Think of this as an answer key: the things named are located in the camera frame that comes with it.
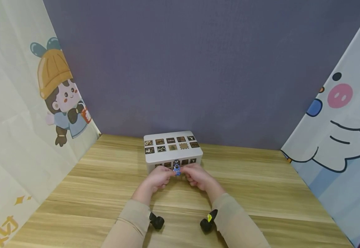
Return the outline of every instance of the right hand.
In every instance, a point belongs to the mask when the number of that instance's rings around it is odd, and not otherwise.
[[[199,164],[185,165],[180,168],[180,172],[186,175],[191,186],[197,186],[203,191],[206,191],[211,183],[216,182],[216,180]]]

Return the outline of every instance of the yellow hat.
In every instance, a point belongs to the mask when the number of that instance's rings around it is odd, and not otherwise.
[[[64,81],[72,79],[72,74],[61,50],[47,50],[38,65],[39,92],[47,99],[54,89]]]

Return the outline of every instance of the wooden table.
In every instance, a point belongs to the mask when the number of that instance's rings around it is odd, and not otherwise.
[[[273,248],[352,247],[280,151],[201,144],[203,167],[245,208]],[[98,248],[146,177],[143,140],[102,135],[7,248]],[[143,247],[226,247],[199,222],[210,211],[206,193],[174,178],[154,194],[164,217]]]

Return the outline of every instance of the purple wall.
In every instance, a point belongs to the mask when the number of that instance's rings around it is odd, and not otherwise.
[[[102,133],[279,149],[360,26],[360,1],[44,0]]]

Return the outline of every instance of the pink nose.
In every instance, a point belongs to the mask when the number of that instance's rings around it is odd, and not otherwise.
[[[338,84],[328,94],[328,104],[332,108],[341,108],[352,99],[352,88],[349,84]]]

